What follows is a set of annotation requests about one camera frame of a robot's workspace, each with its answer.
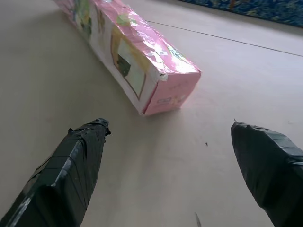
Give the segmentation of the blue patterned mat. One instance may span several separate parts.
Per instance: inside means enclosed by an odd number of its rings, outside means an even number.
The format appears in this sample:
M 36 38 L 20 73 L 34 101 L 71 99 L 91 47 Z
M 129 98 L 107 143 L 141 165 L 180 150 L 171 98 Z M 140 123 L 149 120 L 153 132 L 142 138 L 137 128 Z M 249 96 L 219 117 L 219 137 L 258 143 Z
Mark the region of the blue patterned mat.
M 303 28 L 303 0 L 179 0 Z

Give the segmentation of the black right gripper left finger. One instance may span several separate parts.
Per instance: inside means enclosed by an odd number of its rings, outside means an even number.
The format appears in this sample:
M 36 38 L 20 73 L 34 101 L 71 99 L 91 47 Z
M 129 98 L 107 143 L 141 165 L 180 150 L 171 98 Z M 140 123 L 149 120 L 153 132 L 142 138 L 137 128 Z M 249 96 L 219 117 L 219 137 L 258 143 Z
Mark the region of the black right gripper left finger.
M 0 227 L 80 227 L 94 192 L 109 122 L 98 118 L 67 135 L 31 175 Z

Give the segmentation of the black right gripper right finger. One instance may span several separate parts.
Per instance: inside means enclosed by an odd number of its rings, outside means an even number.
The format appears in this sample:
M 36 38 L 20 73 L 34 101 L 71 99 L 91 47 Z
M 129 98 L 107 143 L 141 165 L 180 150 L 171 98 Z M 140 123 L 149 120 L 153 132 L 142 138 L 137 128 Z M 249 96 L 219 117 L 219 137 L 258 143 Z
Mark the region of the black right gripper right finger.
M 303 150 L 286 135 L 243 122 L 232 146 L 247 188 L 274 227 L 303 227 Z

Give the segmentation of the long pink cardboard box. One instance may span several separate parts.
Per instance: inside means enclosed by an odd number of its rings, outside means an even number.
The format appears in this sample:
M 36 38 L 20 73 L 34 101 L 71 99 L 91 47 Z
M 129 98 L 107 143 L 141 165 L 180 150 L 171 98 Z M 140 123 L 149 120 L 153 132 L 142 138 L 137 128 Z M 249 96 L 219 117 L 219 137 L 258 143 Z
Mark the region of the long pink cardboard box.
M 53 0 L 141 115 L 180 108 L 199 68 L 121 0 Z

